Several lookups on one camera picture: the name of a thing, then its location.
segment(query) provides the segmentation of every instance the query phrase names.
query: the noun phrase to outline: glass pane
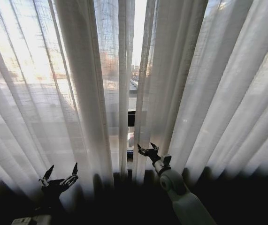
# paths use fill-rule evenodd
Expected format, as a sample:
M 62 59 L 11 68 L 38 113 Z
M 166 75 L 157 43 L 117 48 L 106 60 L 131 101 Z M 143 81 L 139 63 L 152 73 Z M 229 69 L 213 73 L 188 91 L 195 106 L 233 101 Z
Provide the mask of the glass pane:
M 134 41 L 133 58 L 130 77 L 130 97 L 129 111 L 136 111 L 137 90 L 139 80 L 139 68 L 141 59 L 142 40 L 144 33 L 144 20 L 147 0 L 135 1 L 135 23 L 134 23 Z

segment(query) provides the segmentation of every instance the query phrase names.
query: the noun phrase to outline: curtain fabric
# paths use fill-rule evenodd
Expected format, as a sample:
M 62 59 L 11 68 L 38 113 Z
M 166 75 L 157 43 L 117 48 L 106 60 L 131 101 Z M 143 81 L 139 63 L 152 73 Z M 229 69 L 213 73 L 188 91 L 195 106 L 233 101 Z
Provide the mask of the curtain fabric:
M 32 200 L 38 179 L 92 197 L 127 176 L 134 0 L 0 1 L 0 182 Z M 268 175 L 268 0 L 148 0 L 132 179 L 160 147 L 195 183 L 204 168 Z
M 135 1 L 0 1 L 0 181 L 32 200 L 66 178 L 92 198 L 126 176 Z
M 168 151 L 206 5 L 203 0 L 147 2 L 134 135 L 137 183 L 143 183 L 145 169 L 152 169 L 150 161 L 145 167 L 137 144 L 155 143 L 160 155 Z
M 157 4 L 153 51 L 141 56 L 136 143 L 162 147 L 191 184 L 206 166 L 212 178 L 267 175 L 268 0 L 211 0 L 204 15 L 197 1 Z M 151 169 L 145 160 L 136 154 L 139 182 Z

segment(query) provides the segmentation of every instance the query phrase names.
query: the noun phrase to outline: robotic arm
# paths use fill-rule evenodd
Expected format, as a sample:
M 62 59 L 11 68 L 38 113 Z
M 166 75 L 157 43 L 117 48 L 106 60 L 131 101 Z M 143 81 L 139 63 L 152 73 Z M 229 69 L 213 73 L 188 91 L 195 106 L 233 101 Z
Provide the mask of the robotic arm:
M 138 152 L 149 157 L 157 174 L 160 184 L 169 195 L 174 212 L 183 225 L 216 225 L 199 198 L 190 192 L 183 182 L 182 176 L 171 169 L 171 155 L 158 156 L 159 147 L 151 143 L 153 149 L 143 149 L 138 144 Z

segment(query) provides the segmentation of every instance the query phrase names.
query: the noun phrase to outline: sheer curtain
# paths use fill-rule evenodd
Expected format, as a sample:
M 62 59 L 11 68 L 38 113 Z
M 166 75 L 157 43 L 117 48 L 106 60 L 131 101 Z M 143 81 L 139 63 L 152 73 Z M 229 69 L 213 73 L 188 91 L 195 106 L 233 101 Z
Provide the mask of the sheer curtain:
M 146 17 L 151 50 L 142 51 L 136 112 L 146 117 L 135 123 L 136 143 L 162 147 L 191 184 L 206 166 L 212 178 L 268 175 L 268 0 L 210 0 L 203 14 L 204 7 L 149 1 L 156 33 Z M 145 158 L 137 154 L 136 170 L 141 181 Z
M 36 200 L 38 179 L 78 162 L 77 191 L 127 176 L 134 0 L 0 1 L 0 182 Z M 204 168 L 268 175 L 268 0 L 148 0 L 132 179 L 153 142 L 191 184 Z
M 207 2 L 149 0 L 146 6 L 135 117 L 133 180 L 152 165 L 137 143 L 167 153 Z
M 36 200 L 52 164 L 56 179 L 78 162 L 68 206 L 126 176 L 134 6 L 0 1 L 0 181 L 13 191 Z

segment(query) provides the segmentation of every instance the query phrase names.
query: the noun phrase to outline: dark floor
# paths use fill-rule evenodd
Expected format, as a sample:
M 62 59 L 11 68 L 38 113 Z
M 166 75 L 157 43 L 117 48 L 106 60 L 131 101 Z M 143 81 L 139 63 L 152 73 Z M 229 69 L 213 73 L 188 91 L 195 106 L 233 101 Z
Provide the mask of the dark floor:
M 60 224 L 179 224 L 168 196 L 153 185 L 152 179 L 152 172 L 148 172 L 145 185 L 137 187 L 129 181 L 119 182 L 116 176 L 114 191 L 97 190 L 94 202 L 85 202 L 79 195 L 76 212 L 58 215 Z M 31 214 L 34 205 L 29 200 L 15 196 L 0 184 L 0 191 L 4 190 L 0 224 Z M 268 224 L 268 177 L 220 177 L 212 181 L 204 172 L 191 191 L 219 225 Z

